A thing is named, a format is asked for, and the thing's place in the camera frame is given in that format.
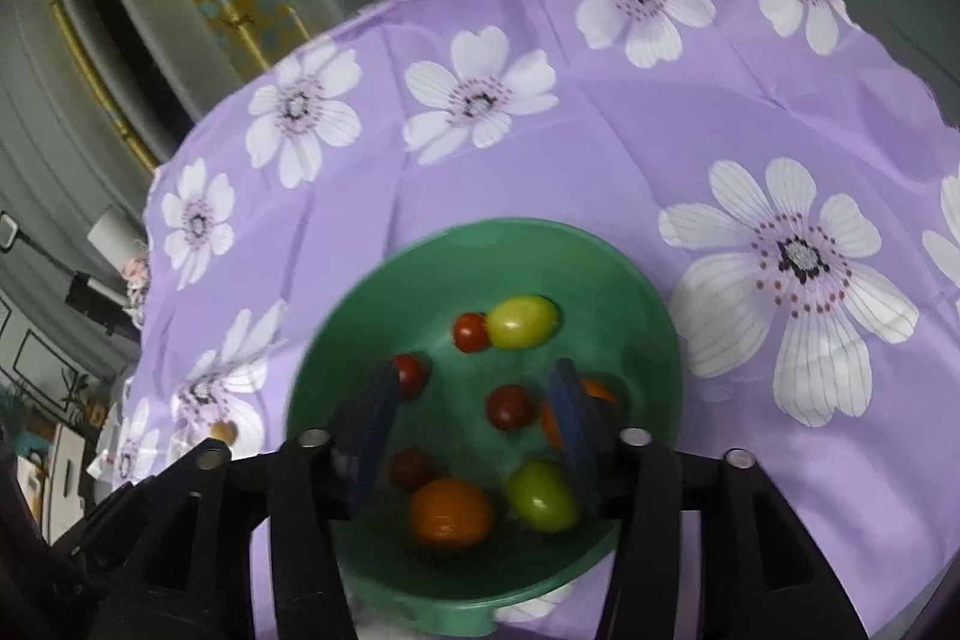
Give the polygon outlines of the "small tan longan fruit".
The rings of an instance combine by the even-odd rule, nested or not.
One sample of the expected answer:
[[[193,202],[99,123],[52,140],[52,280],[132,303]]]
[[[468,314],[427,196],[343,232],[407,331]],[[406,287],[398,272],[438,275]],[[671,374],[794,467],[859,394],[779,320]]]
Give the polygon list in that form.
[[[218,440],[218,442],[223,442],[224,445],[231,447],[233,443],[236,442],[236,437],[238,436],[238,429],[236,425],[231,422],[231,420],[218,420],[215,424],[210,425],[208,429],[208,437]]]

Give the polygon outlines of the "white paper roll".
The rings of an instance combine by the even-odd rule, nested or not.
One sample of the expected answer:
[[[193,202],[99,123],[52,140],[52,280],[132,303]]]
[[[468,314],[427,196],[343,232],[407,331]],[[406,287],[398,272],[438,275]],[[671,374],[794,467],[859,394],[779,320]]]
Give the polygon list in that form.
[[[117,273],[122,273],[130,263],[141,259],[146,253],[142,229],[114,205],[108,206],[94,221],[86,240]]]

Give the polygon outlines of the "large orange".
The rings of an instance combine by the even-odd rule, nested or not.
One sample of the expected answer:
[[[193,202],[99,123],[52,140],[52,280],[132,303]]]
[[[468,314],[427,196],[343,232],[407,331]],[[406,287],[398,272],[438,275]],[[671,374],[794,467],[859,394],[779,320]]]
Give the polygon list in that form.
[[[410,498],[410,531],[433,548],[470,548],[488,536],[493,520],[487,494],[454,477],[428,482]]]

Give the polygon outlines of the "red cherry tomato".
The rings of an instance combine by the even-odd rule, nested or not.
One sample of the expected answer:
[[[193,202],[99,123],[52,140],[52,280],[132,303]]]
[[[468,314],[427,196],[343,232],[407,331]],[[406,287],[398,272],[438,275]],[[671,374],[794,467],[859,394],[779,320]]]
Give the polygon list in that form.
[[[430,380],[430,363],[418,354],[404,353],[394,356],[392,365],[397,372],[400,398],[404,401],[418,398]]]
[[[452,325],[452,341],[460,353],[482,353],[490,347],[485,317],[478,312],[460,314]]]
[[[410,447],[397,452],[389,463],[389,479],[397,491],[413,494],[439,477],[439,468],[423,448]]]
[[[539,404],[524,386],[511,383],[494,388],[487,396],[485,413],[494,429],[514,432],[534,422],[539,414]]]

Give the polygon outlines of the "purple floral tablecloth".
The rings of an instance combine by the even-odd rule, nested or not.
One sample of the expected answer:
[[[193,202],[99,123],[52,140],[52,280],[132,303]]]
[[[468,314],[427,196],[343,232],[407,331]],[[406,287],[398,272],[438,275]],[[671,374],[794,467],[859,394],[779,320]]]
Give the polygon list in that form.
[[[348,287],[439,230],[579,227],[669,305],[682,442],[754,450],[867,629],[958,548],[958,130],[844,0],[391,0],[226,96],[146,198],[110,484],[277,447]]]

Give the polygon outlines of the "small orange tangerine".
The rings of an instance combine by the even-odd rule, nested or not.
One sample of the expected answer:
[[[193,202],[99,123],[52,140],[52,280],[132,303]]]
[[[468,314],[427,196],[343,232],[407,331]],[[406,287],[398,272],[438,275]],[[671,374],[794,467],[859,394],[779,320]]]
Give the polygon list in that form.
[[[558,422],[556,419],[555,408],[548,396],[540,401],[540,429],[548,445],[555,450],[565,448],[565,435],[571,431],[573,424],[586,424],[590,427],[601,417],[612,422],[622,419],[622,403],[610,386],[597,378],[590,377],[581,378],[579,383],[583,387],[584,399],[579,399],[576,403],[565,401],[562,404],[563,422]]]

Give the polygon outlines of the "green plastic bowl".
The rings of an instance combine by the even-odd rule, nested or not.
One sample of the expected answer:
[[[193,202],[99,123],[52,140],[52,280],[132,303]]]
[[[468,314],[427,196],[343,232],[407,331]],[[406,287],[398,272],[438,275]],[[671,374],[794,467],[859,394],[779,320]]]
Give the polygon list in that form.
[[[560,308],[562,325],[530,351],[459,351],[452,325],[467,312],[534,294]],[[409,501],[386,476],[355,518],[334,528],[347,590],[400,627],[483,637],[503,606],[540,598],[612,552],[610,521],[587,515],[573,530],[540,534],[509,518],[501,492],[511,473],[553,453],[539,425],[496,431],[485,399],[519,383],[544,393],[555,360],[612,390],[625,424],[674,442],[682,412],[679,338],[656,287],[633,260],[599,237],[544,220],[489,220],[451,227],[394,253],[327,315],[302,358],[286,431],[325,424],[383,360],[409,353],[430,364],[421,395],[402,404],[389,453],[418,447],[439,468],[482,487],[496,509],[490,534],[459,552],[413,541]]]

